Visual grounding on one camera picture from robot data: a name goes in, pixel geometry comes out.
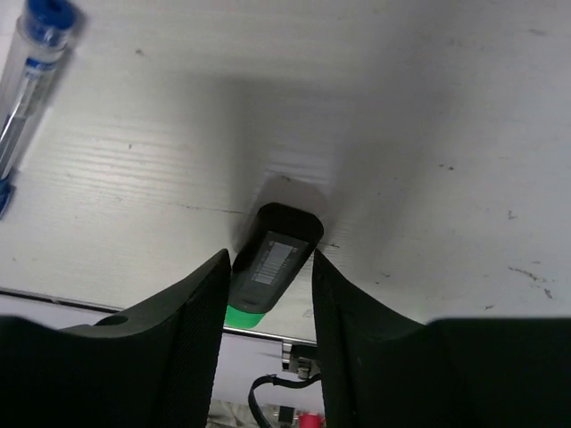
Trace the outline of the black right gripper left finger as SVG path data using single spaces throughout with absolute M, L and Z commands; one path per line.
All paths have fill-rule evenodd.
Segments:
M 2 317 L 2 426 L 205 426 L 229 278 L 223 250 L 94 325 Z

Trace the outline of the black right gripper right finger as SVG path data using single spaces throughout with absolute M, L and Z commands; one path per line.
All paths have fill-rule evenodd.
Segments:
M 568 318 L 421 324 L 363 292 L 321 253 L 311 289 L 328 426 L 569 426 Z

